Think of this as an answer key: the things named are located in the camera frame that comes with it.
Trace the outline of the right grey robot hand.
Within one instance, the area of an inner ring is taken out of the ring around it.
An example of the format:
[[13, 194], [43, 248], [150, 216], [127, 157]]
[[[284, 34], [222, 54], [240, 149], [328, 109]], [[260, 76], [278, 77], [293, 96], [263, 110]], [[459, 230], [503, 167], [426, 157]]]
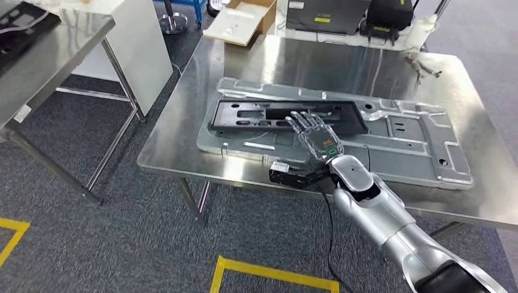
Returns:
[[327, 164], [345, 154], [345, 148], [330, 125], [313, 112], [291, 111], [285, 121], [292, 127], [300, 144], [312, 159]]

